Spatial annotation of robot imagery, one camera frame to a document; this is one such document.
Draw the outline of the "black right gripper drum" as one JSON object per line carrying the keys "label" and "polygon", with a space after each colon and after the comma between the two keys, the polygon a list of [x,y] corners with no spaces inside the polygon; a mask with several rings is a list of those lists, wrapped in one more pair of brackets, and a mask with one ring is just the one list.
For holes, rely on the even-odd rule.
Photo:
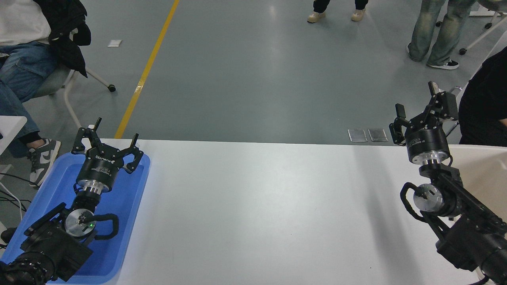
{"label": "black right gripper drum", "polygon": [[450,157],[446,135],[442,128],[406,132],[409,161],[444,161]]}

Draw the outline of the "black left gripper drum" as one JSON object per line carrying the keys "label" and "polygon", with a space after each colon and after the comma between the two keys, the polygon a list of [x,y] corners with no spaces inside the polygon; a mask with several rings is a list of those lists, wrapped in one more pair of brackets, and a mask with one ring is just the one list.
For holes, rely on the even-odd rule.
{"label": "black left gripper drum", "polygon": [[104,189],[112,189],[119,169],[122,167],[119,151],[112,146],[96,146],[87,150],[76,183],[84,187],[87,181],[98,181],[104,185]]}

